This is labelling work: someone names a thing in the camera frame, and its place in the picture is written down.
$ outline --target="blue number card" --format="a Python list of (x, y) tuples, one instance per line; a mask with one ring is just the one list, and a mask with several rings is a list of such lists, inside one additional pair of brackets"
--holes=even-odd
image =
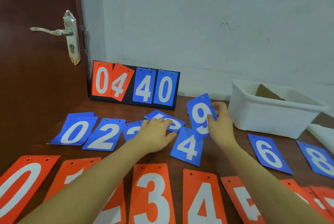
[(79, 118), (79, 117), (94, 117), (94, 112), (77, 112), (77, 113), (69, 113), (67, 115), (67, 119), (70, 118)]
[(61, 132), (47, 144), (80, 146), (92, 134), (97, 120), (98, 117), (67, 118)]
[(182, 127), (175, 141), (171, 156), (199, 167), (204, 138), (195, 138), (193, 130)]
[(263, 166), (293, 174), (272, 138), (248, 134), (248, 139)]
[(156, 70), (137, 68), (132, 101), (152, 103)]
[(123, 134), (126, 142), (137, 135), (140, 128), (142, 127), (142, 124), (142, 120), (125, 124), (125, 126), (123, 127)]
[(304, 142), (297, 144), (315, 173), (334, 179), (334, 161), (326, 150)]
[(216, 112), (214, 108), (211, 107), (209, 95), (205, 93), (188, 101), (187, 108), (195, 138), (208, 136), (207, 115), (211, 114), (215, 120), (217, 119)]
[(124, 124), (125, 120), (103, 118), (82, 149), (113, 151)]
[(158, 70), (153, 103), (173, 106), (178, 74), (178, 72)]
[(151, 119), (155, 118), (155, 119), (170, 119), (171, 121), (173, 121), (173, 124), (171, 124), (167, 130), (170, 132), (174, 132), (177, 133), (179, 132), (179, 130), (184, 127), (184, 125), (186, 124), (186, 122), (181, 121), (177, 118), (174, 118), (172, 116), (169, 116), (168, 114), (165, 114), (159, 110), (155, 110), (153, 112), (151, 112), (150, 114), (146, 115), (144, 117), (145, 119), (147, 119), (148, 121), (151, 121)]

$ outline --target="white wall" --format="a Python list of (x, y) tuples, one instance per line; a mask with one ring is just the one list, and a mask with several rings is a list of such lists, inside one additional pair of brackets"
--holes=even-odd
[(83, 4), (91, 59), (180, 71), (179, 95), (228, 99), (231, 80), (243, 79), (334, 107), (334, 0)]

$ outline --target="wooden table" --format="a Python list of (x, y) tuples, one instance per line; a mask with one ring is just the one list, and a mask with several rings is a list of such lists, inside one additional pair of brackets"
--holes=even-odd
[[(191, 128), (189, 116), (186, 114), (187, 107), (186, 102), (192, 99), (191, 97), (178, 96), (175, 111), (163, 112), (176, 117), (182, 121), (186, 122), (186, 127)], [(101, 121), (102, 118), (118, 118), (125, 119), (127, 122), (133, 122), (142, 120), (145, 115), (152, 112), (154, 109), (137, 107), (131, 105), (121, 105), (112, 103), (103, 103), (97, 101), (86, 100), (80, 107), (76, 108), (71, 112), (95, 112), (95, 116), (99, 119), (96, 126)], [(62, 146), (62, 145), (47, 145), (46, 143), (52, 140), (61, 130), (65, 118), (53, 127), (53, 129), (47, 134), (40, 138), (40, 142), (34, 144), (32, 148), (27, 151), (27, 154), (44, 154), (44, 155), (61, 155), (60, 159), (57, 161), (56, 165), (52, 168), (51, 172), (41, 184), (38, 191), (32, 197), (26, 208), (20, 214), (19, 218), (22, 219), (25, 215), (30, 213), (38, 205), (40, 205), (46, 196), (48, 189), (50, 188), (56, 173), (58, 172), (61, 163), (68, 159), (78, 159), (78, 158), (89, 158), (89, 157), (106, 157), (110, 152), (104, 151), (92, 151), (92, 150), (82, 150), (82, 146)], [(314, 121), (314, 123), (334, 128), (334, 118), (328, 116), (324, 113), (320, 114)], [(234, 134), (238, 144), (249, 153), (254, 159), (257, 160), (253, 148), (248, 140), (247, 131), (242, 131), (234, 128)], [(295, 175), (285, 174), (279, 171), (268, 169), (275, 177), (278, 179), (294, 179), (300, 186), (327, 186), (334, 188), (334, 180), (311, 170), (305, 157), (300, 151), (295, 140), (275, 135), (268, 135), (264, 133), (255, 133), (259, 136), (266, 136), (273, 138), (277, 148), (281, 152), (283, 158), (288, 163)], [(321, 143), (319, 143), (308, 131), (304, 131), (298, 139), (299, 141), (325, 148)], [(182, 223), (182, 180), (183, 180), (183, 169), (198, 170), (203, 172), (214, 173), (220, 177), (235, 176), (236, 172), (231, 167), (231, 164), (226, 159), (225, 155), (219, 150), (217, 145), (212, 141), (211, 138), (207, 137), (204, 141), (202, 159), (200, 167), (191, 165), (179, 159), (170, 156), (170, 152), (174, 145), (173, 141), (164, 150), (158, 153), (148, 154), (144, 158), (140, 159), (138, 163), (167, 163), (169, 178), (172, 190), (174, 211), (176, 217), (176, 223)], [(123, 134), (121, 134), (120, 139), (117, 143), (117, 150), (120, 146), (125, 143)], [(125, 202), (126, 202), (126, 213), (127, 220), (130, 211), (130, 200), (131, 200), (131, 186), (132, 186), (132, 175), (133, 169), (124, 178), (124, 192), (125, 192)], [(226, 217), (229, 223), (242, 223), (236, 209), (233, 206), (227, 192), (225, 191), (221, 182), (219, 182), (220, 192), (223, 199), (224, 209), (226, 212)]]

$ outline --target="red number card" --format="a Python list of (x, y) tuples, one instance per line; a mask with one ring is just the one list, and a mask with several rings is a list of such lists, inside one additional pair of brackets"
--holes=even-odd
[(92, 95), (111, 97), (111, 79), (113, 64), (111, 62), (93, 61)]
[(88, 170), (94, 164), (101, 161), (101, 157), (95, 158), (85, 158), (85, 159), (73, 159), (64, 161), (61, 164), (61, 168), (59, 169), (56, 177), (54, 178), (52, 185), (47, 192), (45, 199), (43, 202), (47, 201), (57, 192), (59, 192), (65, 185), (72, 182), (78, 176), (80, 176), (83, 172)]
[(183, 170), (183, 224), (227, 224), (217, 176)]
[(12, 224), (60, 156), (21, 156), (0, 177), (0, 223)]
[(329, 213), (327, 208), (324, 206), (324, 204), (321, 202), (321, 200), (315, 195), (315, 193), (312, 191), (310, 187), (302, 186), (302, 188), (310, 195), (311, 198), (316, 202), (316, 204), (320, 207), (321, 212), (319, 212), (323, 217), (325, 217), (327, 220), (329, 220), (331, 223), (334, 223), (333, 216)]
[(134, 70), (119, 64), (118, 62), (115, 64), (111, 82), (112, 98), (118, 101), (123, 100), (124, 94), (129, 86), (134, 72)]
[(293, 179), (284, 179), (280, 180), (282, 184), (291, 189), (294, 193), (296, 193), (303, 201), (310, 204), (318, 213), (320, 213), (323, 217), (327, 218), (328, 216), (323, 215), (322, 209), (320, 206), (313, 200), (311, 195), (307, 193), (303, 188), (301, 188)]
[(245, 224), (265, 223), (261, 213), (238, 176), (223, 177), (220, 180)]
[(123, 179), (111, 194), (102, 211), (98, 214), (93, 224), (125, 224), (125, 199)]
[(334, 189), (327, 187), (310, 186), (312, 191), (321, 200), (327, 210), (334, 216)]
[(175, 224), (167, 164), (136, 164), (129, 224)]

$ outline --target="brown wooden door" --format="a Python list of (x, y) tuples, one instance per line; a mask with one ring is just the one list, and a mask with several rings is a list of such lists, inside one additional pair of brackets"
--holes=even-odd
[[(30, 27), (64, 29), (77, 19), (81, 61), (75, 66), (66, 37)], [(88, 60), (80, 0), (0, 0), (0, 168), (88, 98)]]

